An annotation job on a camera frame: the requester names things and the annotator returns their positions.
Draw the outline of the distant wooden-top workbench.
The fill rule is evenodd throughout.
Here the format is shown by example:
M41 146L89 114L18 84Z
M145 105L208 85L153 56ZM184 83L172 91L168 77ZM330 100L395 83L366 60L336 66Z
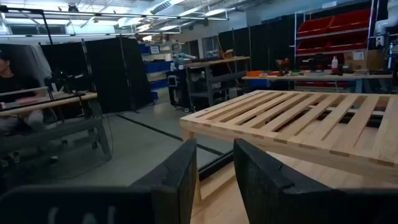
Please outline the distant wooden-top workbench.
M85 110L85 119L62 123L52 129L34 132L26 136L0 138L0 153L20 151L24 148L33 146L43 146L51 140L59 139L80 131L88 131L88 137L76 141L75 146L85 143L94 144L97 142L103 150L105 159L107 161L110 160L112 158L111 150L103 126L100 104L96 101L97 96L96 93L92 92L84 94L77 93L75 95L57 93L54 99L50 99L46 96L35 102L32 101L15 107L12 107L11 104L8 103L4 110L0 110L0 116L10 116L12 114L20 114L79 102Z

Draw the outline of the red storage bin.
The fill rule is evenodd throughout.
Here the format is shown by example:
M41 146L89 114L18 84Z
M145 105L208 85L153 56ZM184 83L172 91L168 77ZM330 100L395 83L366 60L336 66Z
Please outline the red storage bin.
M364 34L347 34L330 39L330 51L365 49L368 38Z
M301 40L297 46L296 54L314 54L324 52L329 46L325 39Z
M321 19L305 21L298 28L297 37L307 37L312 35L326 34L329 32L329 28L333 20L334 17L329 16Z
M367 28L369 25L370 9L363 9L334 17L330 25L330 32L341 32L346 30L355 30Z

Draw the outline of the long work table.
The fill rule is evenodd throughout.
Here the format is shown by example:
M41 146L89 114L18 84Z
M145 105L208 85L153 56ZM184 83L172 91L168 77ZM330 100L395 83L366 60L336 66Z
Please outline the long work table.
M320 82L320 81L355 81L355 93L362 92L362 84L363 80L366 79L393 79L393 74L383 74L383 75L369 75L369 74L343 74L342 76L339 75L321 75L321 76L308 76L308 75L301 75L301 76L268 76L268 75L261 75L257 77L250 77L245 76L243 80L288 80L288 81L313 81L313 82Z

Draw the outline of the blue bin shelf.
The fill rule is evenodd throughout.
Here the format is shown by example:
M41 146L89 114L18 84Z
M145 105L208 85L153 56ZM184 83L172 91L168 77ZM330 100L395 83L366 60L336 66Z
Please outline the blue bin shelf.
M139 51L152 98L157 101L168 92L167 73L173 62L172 42L139 42Z

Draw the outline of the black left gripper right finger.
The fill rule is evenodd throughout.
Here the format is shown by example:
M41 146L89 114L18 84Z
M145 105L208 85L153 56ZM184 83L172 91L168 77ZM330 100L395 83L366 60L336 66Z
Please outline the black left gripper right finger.
M243 139L233 157L250 224L398 224L398 189L333 189Z

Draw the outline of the red power drill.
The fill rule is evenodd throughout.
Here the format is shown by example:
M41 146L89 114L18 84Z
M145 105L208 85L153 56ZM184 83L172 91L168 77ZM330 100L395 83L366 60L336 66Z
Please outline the red power drill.
M276 60L277 67L279 69L279 76L285 76L289 74L290 63L289 59L285 58L283 60Z

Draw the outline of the black partition panel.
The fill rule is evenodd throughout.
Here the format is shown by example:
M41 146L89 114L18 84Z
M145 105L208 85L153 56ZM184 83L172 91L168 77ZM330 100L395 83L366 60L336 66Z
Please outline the black partition panel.
M153 102L137 40L126 37L42 45L52 74L71 88L95 91L104 113L136 111Z

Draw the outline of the white duct pipe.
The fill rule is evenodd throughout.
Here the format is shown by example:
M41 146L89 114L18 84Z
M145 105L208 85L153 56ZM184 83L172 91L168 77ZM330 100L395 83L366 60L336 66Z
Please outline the white duct pipe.
M374 28L374 35L384 35L387 28L398 25L398 0L388 0L387 19L377 21Z

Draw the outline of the person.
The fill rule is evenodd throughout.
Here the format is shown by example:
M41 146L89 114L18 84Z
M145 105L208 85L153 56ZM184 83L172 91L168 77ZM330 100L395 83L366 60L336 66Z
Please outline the person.
M39 87L40 83L34 77L14 73L11 70L10 56L5 52L0 52L0 93L12 92L10 95L0 96L0 103L13 103L24 98L45 97L44 90L30 90ZM34 131L44 130L43 111L32 110L10 116L0 116L0 135L11 133L22 123Z

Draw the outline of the black aluminium table frame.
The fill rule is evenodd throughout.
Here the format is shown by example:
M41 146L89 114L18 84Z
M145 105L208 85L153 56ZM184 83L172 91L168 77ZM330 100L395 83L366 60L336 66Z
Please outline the black aluminium table frame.
M233 151L229 151L205 164L198 170L199 181L203 181L233 162Z

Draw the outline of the black equipment cart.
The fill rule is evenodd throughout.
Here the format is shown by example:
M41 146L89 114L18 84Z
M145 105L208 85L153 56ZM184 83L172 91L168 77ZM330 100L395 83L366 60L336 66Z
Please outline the black equipment cart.
M169 86L170 104L174 108L190 110L190 99L187 86L187 74L185 70L174 70L166 73Z

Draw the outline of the blue storage bin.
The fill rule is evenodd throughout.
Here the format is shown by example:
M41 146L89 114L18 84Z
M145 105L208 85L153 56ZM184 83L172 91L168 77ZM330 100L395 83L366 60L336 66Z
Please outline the blue storage bin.
M249 86L250 87L256 87L256 88L269 88L270 87L270 81L267 79L253 79L249 80Z

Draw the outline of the wooden-top grey workbench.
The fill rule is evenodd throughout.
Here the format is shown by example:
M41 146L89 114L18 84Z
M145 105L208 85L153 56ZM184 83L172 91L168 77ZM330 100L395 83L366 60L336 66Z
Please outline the wooden-top grey workbench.
M210 60L206 62L191 62L183 65L186 73L186 82L188 90L188 99L190 100L190 109L196 111L193 98L206 98L208 105L213 106L214 94L224 93L224 100L229 99L229 90L231 88L239 87L239 79L246 76L249 70L249 63L251 58L249 56L235 56L227 59ZM226 65L229 72L223 75L214 76L211 67L217 65ZM205 90L196 91L192 82L192 70L204 69Z

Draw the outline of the black curtain wall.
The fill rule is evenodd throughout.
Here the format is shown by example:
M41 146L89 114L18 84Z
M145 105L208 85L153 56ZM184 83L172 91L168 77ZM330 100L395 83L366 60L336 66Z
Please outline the black curtain wall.
M277 60L288 59L289 68L295 68L295 25L293 14L262 21L259 25L231 29L218 34L223 50L232 49L235 56L251 59L251 70L276 71Z

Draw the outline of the metal shelving unit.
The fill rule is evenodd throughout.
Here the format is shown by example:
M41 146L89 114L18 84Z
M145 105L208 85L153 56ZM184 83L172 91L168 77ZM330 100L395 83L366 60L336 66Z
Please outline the metal shelving unit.
M330 51L330 39L347 34L364 34L367 36L367 47L365 49L358 50L367 50L370 46L370 38L371 34L374 30L374 23L377 17L377 8L378 8L378 0L342 0L342 1L332 1L327 4L324 4L321 7L314 7L311 9L305 9L302 11L297 11L294 16L296 18L296 28L295 28L295 38L294 38L294 47L295 47L295 68L296 69L306 69L312 67L312 65L317 66L318 68L323 68L325 70L331 68L331 61L334 56L337 56L339 65L343 65L344 53L357 51L357 50L346 50L346 51ZM370 18L369 25L367 28L355 29L355 30L346 30L341 32L329 32L326 34L320 35L312 35L307 37L297 37L297 31L299 27L305 22L314 19L321 19L329 16L337 16L339 14L344 14L348 12L370 9ZM308 39L325 39L329 41L329 46L324 52L314 53L314 54L296 54L296 49L301 40Z

